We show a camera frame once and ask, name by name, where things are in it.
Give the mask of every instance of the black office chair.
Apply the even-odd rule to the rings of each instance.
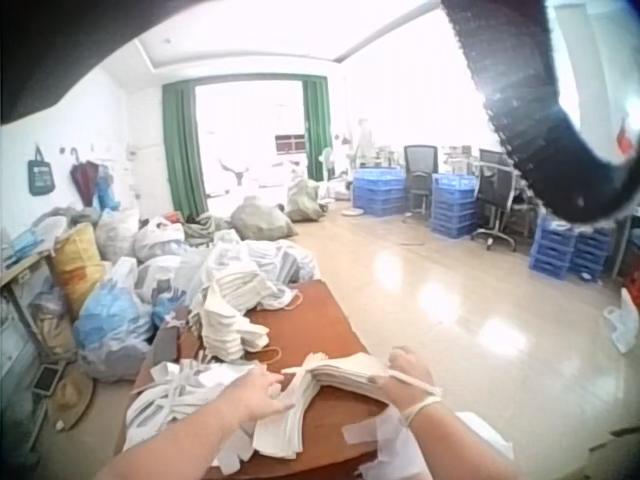
[[[476,199],[481,205],[491,207],[491,224],[488,229],[477,229],[471,234],[471,239],[474,240],[477,235],[487,235],[487,250],[489,250],[494,238],[502,238],[509,242],[511,250],[515,252],[516,241],[502,233],[515,193],[516,175],[511,162],[502,152],[481,149],[478,167]]]
[[[433,145],[406,145],[404,159],[407,169],[409,215],[426,213],[431,198],[431,174],[438,173],[438,147]],[[415,209],[415,197],[422,197],[421,206]]]

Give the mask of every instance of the stacked blue crate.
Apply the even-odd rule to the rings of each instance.
[[[569,272],[584,280],[597,281],[611,250],[611,234],[605,229],[579,232],[571,257]]]
[[[554,228],[554,219],[543,216],[538,221],[531,248],[529,268],[558,280],[567,278],[576,243],[573,227]]]
[[[406,210],[405,172],[390,168],[361,168],[353,176],[353,206],[385,217]]]
[[[431,230],[449,238],[473,233],[477,226],[476,178],[444,173],[434,173],[432,178]]]

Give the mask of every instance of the desk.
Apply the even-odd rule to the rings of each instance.
[[[282,357],[270,364],[269,370],[279,372],[283,368],[299,366],[311,352],[325,352],[331,358],[338,358],[366,351],[324,282],[305,283],[299,289],[303,300],[293,310],[263,310],[248,314],[253,323],[270,329],[270,345],[282,350]],[[199,348],[199,340],[185,333],[180,340],[179,355],[192,358]],[[142,366],[134,388],[151,382],[149,366],[150,361]],[[356,468],[375,458],[376,445],[347,445],[342,427],[376,416],[385,407],[376,400],[355,393],[322,387],[305,413],[302,428],[304,451],[295,460],[264,457],[256,452],[236,474],[223,477],[219,469],[210,468],[205,478],[355,478]],[[123,444],[124,432],[116,452],[122,449]]]

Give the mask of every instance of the hand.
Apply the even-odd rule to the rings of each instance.
[[[293,404],[270,396],[272,387],[283,379],[282,375],[269,373],[264,365],[259,365],[231,382],[215,403],[223,409],[224,415],[235,419],[238,425],[285,412]]]
[[[433,385],[431,371],[407,347],[396,347],[391,351],[389,368]],[[429,395],[424,390],[393,377],[374,377],[372,380],[401,412],[417,405]]]

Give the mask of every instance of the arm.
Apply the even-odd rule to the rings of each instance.
[[[433,385],[427,367],[407,349],[394,350],[389,366]],[[422,390],[392,377],[375,381],[401,412],[425,399]],[[413,418],[413,432],[434,480],[515,480],[521,478],[515,464],[471,430],[443,403],[424,407]]]
[[[289,408],[268,393],[282,378],[263,366],[254,368],[225,388],[217,400],[118,455],[96,480],[200,480],[242,423]]]

